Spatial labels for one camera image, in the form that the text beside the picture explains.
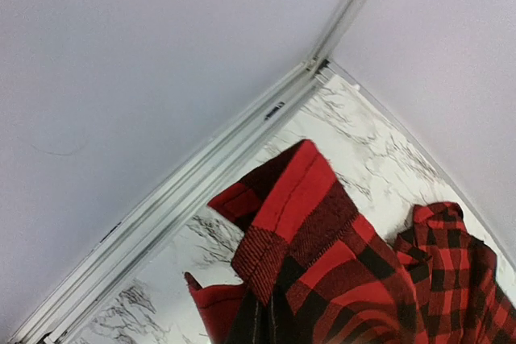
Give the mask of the red black plaid shirt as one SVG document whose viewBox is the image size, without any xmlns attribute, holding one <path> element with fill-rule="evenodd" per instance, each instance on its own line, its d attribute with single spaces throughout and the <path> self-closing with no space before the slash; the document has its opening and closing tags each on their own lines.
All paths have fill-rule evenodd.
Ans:
<svg viewBox="0 0 516 344">
<path fill-rule="evenodd" d="M 214 343 L 512 343 L 496 254 L 454 202 L 416 205 L 387 244 L 304 139 L 214 197 L 243 232 L 238 285 L 186 274 Z"/>
</svg>

